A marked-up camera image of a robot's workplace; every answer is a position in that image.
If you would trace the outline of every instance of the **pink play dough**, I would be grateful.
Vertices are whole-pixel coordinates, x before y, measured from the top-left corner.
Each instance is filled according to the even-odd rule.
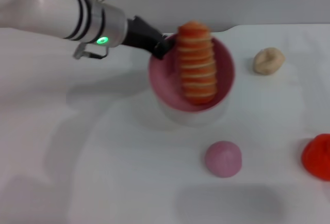
[[[206,151],[205,165],[218,177],[232,177],[242,168],[241,150],[230,141],[218,141]]]

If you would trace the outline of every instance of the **red object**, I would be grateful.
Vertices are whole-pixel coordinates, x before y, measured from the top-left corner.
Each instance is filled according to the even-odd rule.
[[[330,181],[330,134],[315,137],[305,147],[301,159],[310,174]]]

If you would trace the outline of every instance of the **stacked orange rings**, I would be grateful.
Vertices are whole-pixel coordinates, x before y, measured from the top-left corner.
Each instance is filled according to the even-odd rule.
[[[177,51],[185,97],[192,104],[209,103],[217,93],[217,68],[209,28],[197,21],[180,26]]]

